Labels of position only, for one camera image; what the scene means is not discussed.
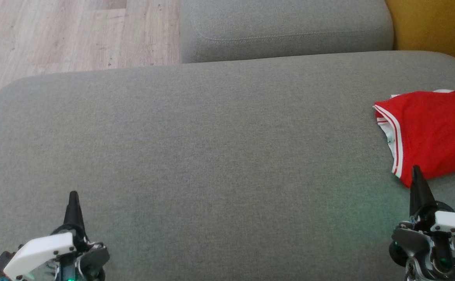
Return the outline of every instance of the yellow cushion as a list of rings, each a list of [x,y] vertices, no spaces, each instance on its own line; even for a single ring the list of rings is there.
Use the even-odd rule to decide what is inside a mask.
[[[386,0],[396,50],[430,50],[455,57],[455,0]]]

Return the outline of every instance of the gray fabric upholstery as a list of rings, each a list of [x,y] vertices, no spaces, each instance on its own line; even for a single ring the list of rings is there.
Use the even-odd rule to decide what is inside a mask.
[[[183,0],[183,62],[391,50],[384,0]]]
[[[108,280],[398,281],[409,191],[372,104],[455,89],[455,59],[374,52],[18,80],[0,92],[0,253],[78,190]],[[431,180],[455,208],[455,174]]]

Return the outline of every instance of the robotic arm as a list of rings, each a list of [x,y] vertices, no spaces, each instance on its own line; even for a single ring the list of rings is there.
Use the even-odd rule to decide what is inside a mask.
[[[70,192],[63,225],[49,236],[20,245],[16,253],[0,256],[0,277],[4,281],[34,279],[30,273],[44,263],[55,263],[55,281],[104,281],[103,265],[110,259],[102,242],[92,243],[85,234],[76,191]]]
[[[393,231],[392,260],[406,281],[455,281],[455,212],[436,201],[419,166],[413,167],[409,221]]]

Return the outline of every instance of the red shirt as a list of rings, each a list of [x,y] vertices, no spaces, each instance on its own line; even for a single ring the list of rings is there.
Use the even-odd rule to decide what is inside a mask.
[[[415,91],[377,101],[377,122],[387,135],[394,173],[411,186],[411,169],[425,178],[455,171],[455,91]]]

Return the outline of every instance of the wooden floor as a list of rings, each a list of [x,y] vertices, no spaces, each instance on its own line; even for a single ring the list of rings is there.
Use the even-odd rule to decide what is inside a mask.
[[[179,0],[0,0],[0,89],[31,75],[177,64]]]

